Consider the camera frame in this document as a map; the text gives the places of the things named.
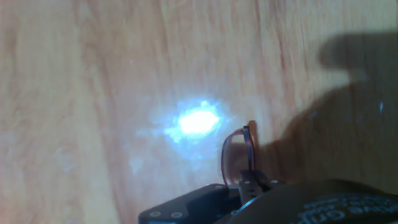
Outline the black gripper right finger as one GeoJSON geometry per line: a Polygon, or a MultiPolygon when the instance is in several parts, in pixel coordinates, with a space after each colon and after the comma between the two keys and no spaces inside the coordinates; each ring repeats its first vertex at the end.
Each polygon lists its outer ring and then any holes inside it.
{"type": "Polygon", "coordinates": [[[284,181],[268,179],[266,175],[260,170],[254,170],[253,176],[257,182],[257,184],[261,187],[261,189],[266,192],[271,189],[276,189],[282,185],[285,185],[284,181]]]}

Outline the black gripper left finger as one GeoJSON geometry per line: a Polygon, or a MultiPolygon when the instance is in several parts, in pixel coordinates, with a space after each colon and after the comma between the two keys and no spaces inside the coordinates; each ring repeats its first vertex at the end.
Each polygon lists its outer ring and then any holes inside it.
{"type": "Polygon", "coordinates": [[[139,224],[227,223],[259,195],[256,170],[242,170],[238,184],[209,184],[138,215],[139,224]]]}

